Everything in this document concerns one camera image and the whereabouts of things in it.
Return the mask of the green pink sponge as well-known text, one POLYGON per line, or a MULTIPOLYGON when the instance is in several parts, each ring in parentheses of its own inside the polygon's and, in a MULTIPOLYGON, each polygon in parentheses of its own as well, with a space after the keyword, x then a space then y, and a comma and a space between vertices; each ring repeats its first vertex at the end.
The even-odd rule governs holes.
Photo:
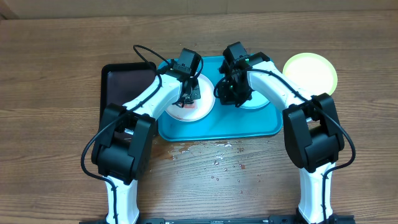
POLYGON ((196 106, 196 104, 192 103, 192 104, 185 104, 185 105, 183 106, 183 108, 184 108, 184 109, 196 109, 197 106, 196 106))

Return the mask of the white plastic plate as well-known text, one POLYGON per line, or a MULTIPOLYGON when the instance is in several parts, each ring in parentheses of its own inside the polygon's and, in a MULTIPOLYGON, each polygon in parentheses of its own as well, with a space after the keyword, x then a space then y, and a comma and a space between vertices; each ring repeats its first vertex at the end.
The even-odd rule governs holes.
POLYGON ((196 109, 184 109, 177 105, 171 105, 166 112, 171 117, 184 122, 198 121, 204 118, 213 108, 215 97, 213 95, 214 86, 212 82, 204 75, 199 75, 198 82, 200 86, 201 98, 195 100, 196 109))

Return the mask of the light blue plastic plate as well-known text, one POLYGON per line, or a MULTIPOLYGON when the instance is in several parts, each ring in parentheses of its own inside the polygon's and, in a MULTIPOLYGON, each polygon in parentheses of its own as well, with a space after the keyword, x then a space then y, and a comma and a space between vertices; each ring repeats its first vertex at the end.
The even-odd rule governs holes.
POLYGON ((258 91, 253 91, 251 93, 251 99, 246 100, 242 105, 241 108, 246 110, 256 110, 267 106, 269 104, 269 100, 258 91))

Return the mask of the yellow-green plastic plate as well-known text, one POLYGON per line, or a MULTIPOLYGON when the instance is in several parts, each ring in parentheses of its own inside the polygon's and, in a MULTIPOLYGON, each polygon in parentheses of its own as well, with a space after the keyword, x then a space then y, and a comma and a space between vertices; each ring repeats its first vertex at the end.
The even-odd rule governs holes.
POLYGON ((300 53, 288 59, 282 72, 306 90, 316 95, 332 95, 338 84, 336 69, 329 60, 315 53, 300 53))

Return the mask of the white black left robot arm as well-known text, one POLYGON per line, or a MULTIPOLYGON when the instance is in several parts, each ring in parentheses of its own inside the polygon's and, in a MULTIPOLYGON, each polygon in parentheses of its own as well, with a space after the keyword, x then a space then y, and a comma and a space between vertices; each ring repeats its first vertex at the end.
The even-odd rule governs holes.
POLYGON ((169 106, 187 106, 201 97, 199 77, 148 79, 116 72, 104 79, 99 129, 87 144, 98 168, 94 177, 105 182, 108 193, 104 223, 137 222, 137 182, 149 163, 156 122, 169 106))

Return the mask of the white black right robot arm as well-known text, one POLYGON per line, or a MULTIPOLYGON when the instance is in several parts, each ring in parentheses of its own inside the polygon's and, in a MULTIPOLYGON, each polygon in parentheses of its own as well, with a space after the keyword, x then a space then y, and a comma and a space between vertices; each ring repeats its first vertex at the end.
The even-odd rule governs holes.
POLYGON ((331 176, 338 169, 345 131, 340 126, 333 98, 298 87, 281 74, 269 59, 224 60, 224 76, 214 94, 223 104, 241 106, 256 91, 281 113, 285 149, 300 174, 300 223, 334 223, 331 176))

